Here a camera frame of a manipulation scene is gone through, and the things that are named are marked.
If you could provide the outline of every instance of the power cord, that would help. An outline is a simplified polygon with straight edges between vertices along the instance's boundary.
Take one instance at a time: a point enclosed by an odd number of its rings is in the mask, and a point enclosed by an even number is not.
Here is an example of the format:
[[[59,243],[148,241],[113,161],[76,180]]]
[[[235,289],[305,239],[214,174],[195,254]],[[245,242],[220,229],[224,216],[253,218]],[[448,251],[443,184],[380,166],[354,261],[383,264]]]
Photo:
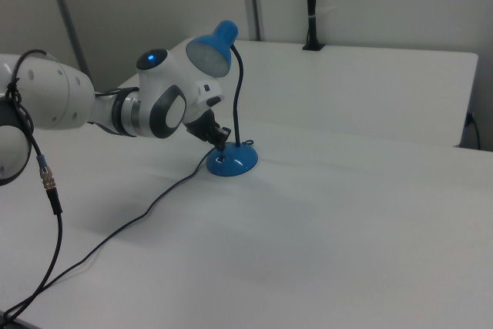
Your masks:
[[[78,263],[73,264],[71,267],[69,267],[67,270],[63,271],[60,275],[58,275],[56,278],[54,278],[52,281],[44,285],[38,292],[40,294],[41,292],[44,292],[48,288],[50,288],[54,283],[56,283],[58,280],[60,280],[62,277],[64,277],[66,274],[68,274],[70,271],[74,270],[78,266],[82,265],[85,263],[99,248],[101,248],[108,240],[112,239],[115,235],[121,233],[124,229],[127,227],[131,226],[132,224],[136,223],[137,221],[143,219],[144,217],[148,216],[153,207],[169,192],[171,192],[173,189],[175,189],[178,185],[185,183],[187,180],[193,178],[200,170],[200,167],[203,164],[203,161],[208,157],[208,155],[211,154],[211,152],[214,151],[214,148],[212,148],[209,152],[206,153],[204,157],[199,161],[199,164],[196,166],[195,170],[188,176],[183,177],[181,180],[178,180],[176,183],[174,183],[172,186],[170,186],[168,189],[166,189],[164,192],[162,192],[152,203],[151,205],[147,208],[146,212],[142,213],[140,216],[136,217],[133,220],[130,220],[128,223],[122,225],[115,231],[113,231],[110,235],[107,236],[100,244],[98,244],[93,250],[91,250],[84,258],[82,258]],[[16,304],[14,307],[9,308],[5,313],[4,313],[4,318],[10,314],[13,310],[17,309],[18,307],[23,306],[28,300],[31,300],[31,298],[28,298],[24,300],[23,302],[19,302]]]
[[[42,292],[46,281],[48,281],[50,275],[53,272],[53,268],[55,267],[56,261],[58,260],[60,247],[62,245],[62,234],[63,234],[63,224],[62,224],[62,206],[60,205],[58,191],[56,189],[55,180],[53,179],[52,171],[48,167],[46,163],[45,156],[43,156],[41,150],[39,149],[39,145],[34,139],[32,133],[34,132],[34,125],[32,123],[31,116],[29,113],[21,106],[22,97],[17,89],[17,82],[19,81],[18,70],[22,64],[22,62],[31,54],[41,53],[43,55],[47,55],[48,57],[52,57],[52,55],[48,54],[44,50],[41,49],[32,49],[28,50],[24,54],[20,56],[17,63],[15,64],[14,72],[12,73],[12,80],[7,86],[7,92],[5,93],[5,98],[8,99],[8,102],[11,104],[12,108],[15,111],[19,121],[22,125],[22,131],[29,141],[29,143],[34,147],[36,151],[36,159],[39,163],[39,175],[42,179],[43,185],[46,190],[46,195],[48,196],[49,202],[52,206],[53,214],[56,215],[56,219],[58,222],[58,237],[56,241],[55,252],[52,257],[52,262],[49,265],[48,270],[45,273],[41,283],[36,288],[35,292],[29,296],[27,299],[23,300],[22,304],[16,305],[12,309],[5,312],[3,315],[4,322],[0,324],[0,329],[5,328],[8,324],[12,323],[28,306],[36,299],[36,297]],[[10,312],[18,309],[13,315],[8,316]]]
[[[475,120],[474,112],[468,112],[466,117],[465,117],[464,127],[468,127],[470,124],[472,124],[475,127],[478,150],[481,150],[481,140],[479,139],[479,129],[478,129],[478,124],[476,123],[476,120]]]

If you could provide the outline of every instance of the white desk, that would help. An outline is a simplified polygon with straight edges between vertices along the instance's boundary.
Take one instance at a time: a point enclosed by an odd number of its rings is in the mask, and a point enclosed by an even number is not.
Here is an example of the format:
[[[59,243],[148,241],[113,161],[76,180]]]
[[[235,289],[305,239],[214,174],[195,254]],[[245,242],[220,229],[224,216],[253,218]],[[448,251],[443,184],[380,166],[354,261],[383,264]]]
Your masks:
[[[259,164],[202,169],[150,218],[40,296],[41,328],[416,328],[493,323],[493,156],[473,150],[242,123]],[[87,126],[38,132],[75,263],[209,148]],[[55,218],[34,161],[2,188],[0,307],[44,273]]]
[[[186,42],[173,51],[183,53]],[[472,53],[236,42],[243,117],[326,132],[456,146],[478,56]],[[233,101],[236,61],[222,87]],[[218,106],[223,116],[231,104]]]

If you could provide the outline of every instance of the black cable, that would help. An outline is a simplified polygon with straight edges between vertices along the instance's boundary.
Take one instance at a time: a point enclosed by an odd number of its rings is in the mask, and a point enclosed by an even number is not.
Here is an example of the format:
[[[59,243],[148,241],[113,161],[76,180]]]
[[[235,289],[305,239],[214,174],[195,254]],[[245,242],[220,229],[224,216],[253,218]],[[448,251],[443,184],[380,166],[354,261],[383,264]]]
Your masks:
[[[113,90],[111,92],[97,92],[95,96],[115,96],[118,94],[119,89]]]
[[[241,60],[240,54],[236,50],[236,46],[231,45],[231,50],[233,51],[236,59],[238,60],[238,66],[240,67],[240,76],[238,77],[238,85],[236,85],[236,92],[234,94],[233,101],[233,121],[234,121],[234,137],[236,141],[236,146],[240,146],[240,124],[238,123],[238,98],[240,97],[241,84],[243,82],[243,61]]]
[[[19,118],[19,121],[22,124],[22,127],[24,129],[24,133],[25,133],[26,137],[28,138],[28,140],[32,144],[32,146],[34,147],[34,149],[36,151],[36,155],[40,156],[41,150],[39,149],[38,143],[36,142],[36,140],[34,139],[34,136],[32,135],[32,131],[34,129],[34,126],[32,125],[31,117],[27,114],[27,111],[25,111],[24,109],[23,109],[23,111],[26,113],[27,118],[22,115],[21,110],[20,110],[20,104],[22,101],[22,97],[21,97],[21,94],[18,92],[18,89],[17,89],[17,81],[18,81],[17,75],[18,75],[18,70],[20,69],[22,62],[24,62],[24,60],[29,55],[36,54],[36,53],[40,53],[43,55],[47,54],[42,49],[31,49],[31,50],[28,50],[27,52],[23,53],[19,57],[19,59],[17,60],[17,62],[15,64],[14,72],[12,73],[10,83],[7,85],[7,92],[5,93],[5,96],[7,98],[10,98],[11,103],[12,103],[12,107],[14,108],[15,114],[17,115],[17,117]]]
[[[35,292],[29,298],[23,300],[23,302],[21,302],[20,304],[17,304],[14,307],[9,308],[3,314],[4,322],[0,324],[0,329],[5,328],[8,324],[12,323],[20,314],[22,314],[22,312],[24,312],[24,310],[26,308],[28,308],[28,306],[34,301],[34,299],[36,299],[36,297],[38,295],[40,295],[41,292],[44,291],[46,281],[48,281],[49,276],[53,272],[53,268],[55,267],[56,261],[59,257],[60,247],[62,245],[62,235],[63,235],[62,215],[57,214],[56,219],[57,219],[57,222],[59,225],[58,236],[56,239],[56,247],[55,247],[55,252],[53,254],[53,257],[52,257],[52,262],[49,264],[49,268],[46,271],[45,276],[43,277],[40,285],[38,285],[38,287],[36,288]],[[12,316],[9,316],[9,314],[18,307],[20,307],[20,308]]]
[[[17,82],[19,78],[17,77],[18,75],[18,70],[22,64],[22,62],[28,57],[28,55],[35,54],[35,53],[41,53],[43,55],[47,55],[44,50],[41,49],[32,49],[28,50],[24,54],[22,54],[19,59],[17,60],[14,68],[14,72],[12,73],[12,79],[11,82],[7,86],[7,92],[5,93],[5,96],[7,99],[10,99],[10,103],[12,104],[12,108],[15,111],[15,114],[19,118],[19,121],[22,124],[22,129],[25,134],[25,137],[27,140],[32,144],[32,146],[35,148],[36,155],[38,156],[37,160],[40,163],[40,174],[42,176],[43,184],[46,189],[46,194],[49,198],[49,201],[52,205],[53,213],[56,215],[57,222],[58,222],[58,237],[56,241],[56,247],[55,247],[55,252],[52,257],[52,262],[49,265],[48,270],[45,273],[45,276],[43,277],[41,283],[38,285],[36,288],[35,292],[28,297],[27,299],[23,300],[21,304],[17,304],[14,307],[10,308],[3,314],[4,322],[0,324],[0,329],[5,328],[8,324],[12,323],[24,310],[36,299],[36,297],[43,291],[44,286],[46,284],[46,281],[48,281],[50,275],[53,272],[53,268],[55,267],[56,261],[58,260],[58,256],[60,253],[60,247],[62,245],[62,235],[63,235],[63,224],[62,224],[62,208],[60,206],[59,198],[58,198],[58,193],[56,191],[55,187],[55,181],[51,177],[51,170],[49,170],[48,165],[45,162],[45,157],[42,155],[41,150],[39,149],[38,143],[34,139],[34,136],[32,135],[34,131],[34,124],[32,122],[32,118],[29,115],[28,111],[24,109],[24,107],[21,106],[21,101],[22,97],[21,94],[19,93],[17,89]],[[17,309],[18,310],[12,315],[9,316],[9,314]]]
[[[479,140],[479,129],[478,129],[478,124],[476,123],[476,120],[474,116],[471,116],[471,123],[475,127],[476,131],[476,140],[478,141],[478,150],[481,150],[481,141]]]
[[[208,155],[211,154],[212,151],[214,151],[215,149],[212,148],[209,152],[207,152],[207,154],[200,160],[199,164],[196,166],[195,170],[188,176],[185,176],[183,177],[181,180],[178,180],[176,183],[174,183],[172,186],[170,186],[168,189],[166,189],[163,193],[161,193],[152,203],[151,205],[147,208],[146,212],[144,212],[143,214],[141,214],[140,216],[136,217],[135,219],[133,220],[130,220],[128,223],[126,223],[125,225],[122,225],[121,227],[119,227],[118,229],[116,229],[115,231],[113,231],[110,235],[107,236],[107,238],[105,238],[100,244],[98,244],[93,250],[91,250],[91,252],[89,252],[84,258],[82,258],[78,263],[76,264],[73,264],[71,267],[69,267],[67,270],[63,271],[60,275],[58,275],[56,278],[54,278],[52,281],[50,281],[49,283],[47,283],[41,290],[39,293],[41,292],[44,292],[45,290],[47,290],[48,288],[50,288],[54,283],[56,283],[58,280],[60,280],[62,277],[64,277],[66,274],[68,274],[70,271],[74,270],[75,268],[79,267],[80,265],[82,265],[83,263],[85,263],[99,248],[101,248],[108,240],[110,240],[111,238],[113,238],[115,235],[117,235],[118,233],[122,232],[124,229],[126,229],[127,227],[129,227],[130,225],[134,224],[135,222],[143,219],[144,217],[146,217],[150,212],[151,210],[153,209],[153,207],[156,205],[157,202],[159,202],[166,194],[168,194],[169,192],[171,192],[171,190],[175,189],[178,185],[186,182],[187,180],[193,178],[200,170],[200,166],[202,165],[203,161],[207,158]],[[23,302],[19,302],[18,304],[16,304],[14,307],[11,307],[9,310],[7,310],[5,313],[4,313],[4,316],[6,314],[9,314],[10,311],[13,311],[15,310],[17,307],[20,307],[22,306],[27,300],[24,300]]]

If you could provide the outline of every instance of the lamp base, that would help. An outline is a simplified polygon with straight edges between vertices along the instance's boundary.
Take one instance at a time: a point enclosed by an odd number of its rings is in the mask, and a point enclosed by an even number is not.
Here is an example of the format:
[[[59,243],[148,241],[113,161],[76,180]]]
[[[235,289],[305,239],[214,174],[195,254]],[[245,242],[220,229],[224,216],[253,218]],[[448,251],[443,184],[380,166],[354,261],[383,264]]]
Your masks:
[[[251,170],[258,162],[259,156],[248,144],[226,143],[224,151],[215,149],[207,157],[207,169],[217,176],[236,176]]]

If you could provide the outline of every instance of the cable connector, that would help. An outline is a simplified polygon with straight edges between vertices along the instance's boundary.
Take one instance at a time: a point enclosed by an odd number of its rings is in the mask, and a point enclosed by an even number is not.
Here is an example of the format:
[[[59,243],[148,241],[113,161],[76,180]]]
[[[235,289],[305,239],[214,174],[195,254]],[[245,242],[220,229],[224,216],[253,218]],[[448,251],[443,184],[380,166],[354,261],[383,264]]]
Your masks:
[[[43,181],[43,186],[46,189],[46,195],[52,205],[53,214],[59,215],[62,213],[62,205],[60,204],[59,192],[56,189],[53,173],[46,163],[45,156],[39,155],[36,157],[39,163],[39,175]]]

